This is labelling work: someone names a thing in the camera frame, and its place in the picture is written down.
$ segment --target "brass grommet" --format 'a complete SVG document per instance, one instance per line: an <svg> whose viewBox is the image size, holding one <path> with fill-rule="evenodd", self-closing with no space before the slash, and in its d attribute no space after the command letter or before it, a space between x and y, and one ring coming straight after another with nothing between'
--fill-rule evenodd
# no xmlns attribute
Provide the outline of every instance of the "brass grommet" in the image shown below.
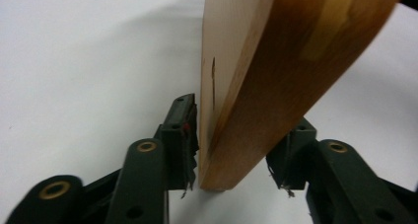
<svg viewBox="0 0 418 224"><path fill-rule="evenodd" d="M346 153L348 151L345 145L336 142L328 143L328 148L337 153Z"/></svg>
<svg viewBox="0 0 418 224"><path fill-rule="evenodd" d="M66 193L68 189L70 189L70 184L68 182L60 181L54 182L49 184L48 186L44 187L40 193L40 199L53 199L55 197L59 197L62 194Z"/></svg>
<svg viewBox="0 0 418 224"><path fill-rule="evenodd" d="M156 148L157 144L154 142L143 142L136 147L139 152L151 152Z"/></svg>

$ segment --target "white surface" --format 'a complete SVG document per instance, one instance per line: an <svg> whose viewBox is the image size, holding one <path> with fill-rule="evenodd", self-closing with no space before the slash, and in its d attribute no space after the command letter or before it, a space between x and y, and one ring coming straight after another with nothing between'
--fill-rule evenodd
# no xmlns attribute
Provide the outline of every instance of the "white surface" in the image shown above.
<svg viewBox="0 0 418 224"><path fill-rule="evenodd" d="M200 91L204 0L0 0L0 222L39 181L88 184ZM307 118L376 173L418 179L418 12L398 6ZM311 223L261 162L234 190L171 192L172 223Z"/></svg>

